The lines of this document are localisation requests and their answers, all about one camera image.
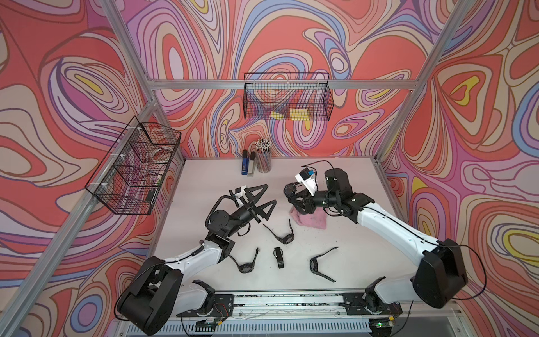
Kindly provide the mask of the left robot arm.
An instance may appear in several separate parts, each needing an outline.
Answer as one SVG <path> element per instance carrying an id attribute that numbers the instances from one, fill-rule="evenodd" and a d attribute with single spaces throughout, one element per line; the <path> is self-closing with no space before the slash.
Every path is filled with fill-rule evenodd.
<path id="1" fill-rule="evenodd" d="M 251 221 L 269 220 L 277 201 L 259 204 L 268 185 L 238 188 L 219 197 L 206 216 L 207 236 L 199 246 L 172 258 L 151 256 L 119 295 L 116 318 L 129 321 L 148 336 L 156 334 L 170 317 L 187 312 L 216 312 L 216 291 L 195 275 L 223 262 L 234 248 L 231 237 Z"/>

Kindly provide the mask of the pink microfibre cloth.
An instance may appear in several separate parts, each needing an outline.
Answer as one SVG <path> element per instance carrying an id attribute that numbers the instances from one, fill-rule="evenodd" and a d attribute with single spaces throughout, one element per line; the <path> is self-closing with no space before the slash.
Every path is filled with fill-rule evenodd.
<path id="1" fill-rule="evenodd" d="M 323 209 L 316 209 L 312 214 L 301 214 L 292 206 L 290 216 L 299 226 L 311 227 L 319 230 L 325 230 L 327 228 L 328 215 Z"/>

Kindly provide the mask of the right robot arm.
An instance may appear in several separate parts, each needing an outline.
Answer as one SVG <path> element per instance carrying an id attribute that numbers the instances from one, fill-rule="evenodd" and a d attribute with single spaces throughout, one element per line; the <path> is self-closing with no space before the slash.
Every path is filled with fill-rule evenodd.
<path id="1" fill-rule="evenodd" d="M 401 301 L 421 300 L 441 309 L 450 300 L 460 300 L 458 293 L 467 285 L 463 245 L 451 239 L 439 240 L 392 216 L 368 195 L 354 192 L 348 174 L 341 168 L 330 168 L 324 174 L 326 189 L 317 184 L 317 174 L 308 167 L 285 185 L 284 195 L 293 208 L 303 215 L 317 209 L 334 209 L 336 216 L 380 235 L 405 255 L 415 271 L 397 279 L 380 277 L 364 291 L 363 303 L 372 313 Z"/>

